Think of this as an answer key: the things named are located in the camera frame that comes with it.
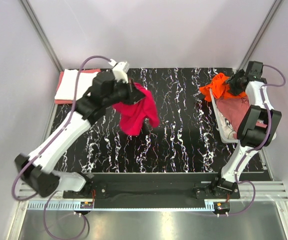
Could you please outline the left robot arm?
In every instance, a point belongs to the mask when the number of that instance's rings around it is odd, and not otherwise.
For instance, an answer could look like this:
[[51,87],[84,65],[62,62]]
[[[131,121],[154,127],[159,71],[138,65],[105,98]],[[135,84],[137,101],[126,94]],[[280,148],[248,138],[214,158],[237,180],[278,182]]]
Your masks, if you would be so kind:
[[109,71],[97,73],[61,125],[28,156],[19,154],[15,158],[20,178],[43,198],[56,191],[72,191],[81,198],[88,197],[92,191],[93,175],[56,171],[58,160],[106,114],[107,108],[118,103],[133,106],[144,98],[145,94],[133,82],[117,80]]

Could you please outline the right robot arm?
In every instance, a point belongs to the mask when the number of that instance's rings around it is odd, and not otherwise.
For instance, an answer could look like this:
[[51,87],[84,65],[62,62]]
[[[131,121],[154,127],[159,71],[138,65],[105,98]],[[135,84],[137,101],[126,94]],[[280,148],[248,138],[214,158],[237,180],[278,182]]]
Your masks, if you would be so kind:
[[229,93],[238,96],[246,93],[249,108],[237,130],[237,146],[228,163],[208,186],[209,192],[218,199],[238,193],[239,178],[252,157],[274,139],[282,114],[271,105],[267,87],[262,77],[265,64],[249,61],[245,70],[238,70],[224,82]]

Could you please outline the crimson red t-shirt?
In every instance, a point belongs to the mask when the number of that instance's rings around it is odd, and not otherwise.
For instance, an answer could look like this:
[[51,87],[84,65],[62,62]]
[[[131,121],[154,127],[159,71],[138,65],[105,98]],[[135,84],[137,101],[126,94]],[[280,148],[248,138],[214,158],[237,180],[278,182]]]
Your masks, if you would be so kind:
[[153,128],[158,127],[160,123],[151,91],[139,83],[134,83],[134,85],[137,90],[145,95],[145,98],[134,105],[127,105],[122,102],[112,105],[112,108],[121,115],[120,129],[129,136],[138,136],[146,119],[149,120]]

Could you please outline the orange t-shirt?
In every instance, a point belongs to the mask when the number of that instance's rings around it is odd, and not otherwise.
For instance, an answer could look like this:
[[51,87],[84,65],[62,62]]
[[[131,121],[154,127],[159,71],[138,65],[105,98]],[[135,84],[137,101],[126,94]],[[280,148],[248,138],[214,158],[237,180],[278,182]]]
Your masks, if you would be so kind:
[[229,92],[229,85],[225,83],[228,79],[229,77],[224,73],[219,73],[212,79],[210,84],[200,87],[199,91],[204,95],[204,99],[207,102],[211,102],[210,90],[212,90],[215,99],[241,99],[247,97],[247,94],[244,91],[238,95],[231,94]]

